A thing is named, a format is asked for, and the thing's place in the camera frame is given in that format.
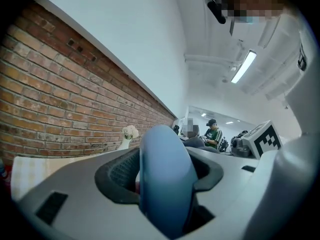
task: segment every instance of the red brick wall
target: red brick wall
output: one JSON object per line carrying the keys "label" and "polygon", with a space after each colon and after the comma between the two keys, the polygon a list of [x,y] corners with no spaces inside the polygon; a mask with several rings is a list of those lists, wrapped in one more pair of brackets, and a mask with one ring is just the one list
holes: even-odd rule
{"label": "red brick wall", "polygon": [[79,156],[115,150],[122,127],[139,138],[174,120],[110,59],[40,5],[30,4],[0,50],[0,149],[15,156]]}

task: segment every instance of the white flower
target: white flower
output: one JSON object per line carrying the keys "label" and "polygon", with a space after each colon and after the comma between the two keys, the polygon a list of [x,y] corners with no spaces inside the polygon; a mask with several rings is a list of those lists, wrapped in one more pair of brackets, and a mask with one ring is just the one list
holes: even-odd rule
{"label": "white flower", "polygon": [[139,136],[139,131],[133,125],[123,127],[122,132],[128,140],[135,139]]}

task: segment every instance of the flower vase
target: flower vase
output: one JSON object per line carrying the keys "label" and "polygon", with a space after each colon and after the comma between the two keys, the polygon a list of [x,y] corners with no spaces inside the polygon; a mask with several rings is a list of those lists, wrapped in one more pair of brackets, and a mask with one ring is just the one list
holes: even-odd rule
{"label": "flower vase", "polygon": [[125,137],[123,137],[121,145],[118,147],[117,150],[127,150],[129,148],[130,141],[131,139],[126,139]]}

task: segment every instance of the fluorescent light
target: fluorescent light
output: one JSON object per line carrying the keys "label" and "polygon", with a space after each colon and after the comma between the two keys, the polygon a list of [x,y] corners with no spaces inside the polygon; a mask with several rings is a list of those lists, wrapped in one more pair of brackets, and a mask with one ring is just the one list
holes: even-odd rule
{"label": "fluorescent light", "polygon": [[249,51],[240,69],[231,80],[231,83],[236,84],[240,80],[240,78],[246,73],[247,69],[250,67],[252,62],[254,62],[256,56],[257,54],[255,52],[253,52],[252,50]]}

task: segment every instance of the black cap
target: black cap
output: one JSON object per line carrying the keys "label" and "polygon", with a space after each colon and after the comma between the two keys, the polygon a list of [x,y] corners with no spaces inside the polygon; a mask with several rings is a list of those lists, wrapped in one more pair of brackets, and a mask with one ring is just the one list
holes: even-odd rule
{"label": "black cap", "polygon": [[215,119],[210,119],[209,122],[206,124],[206,126],[212,126],[213,124],[216,124],[217,121]]}

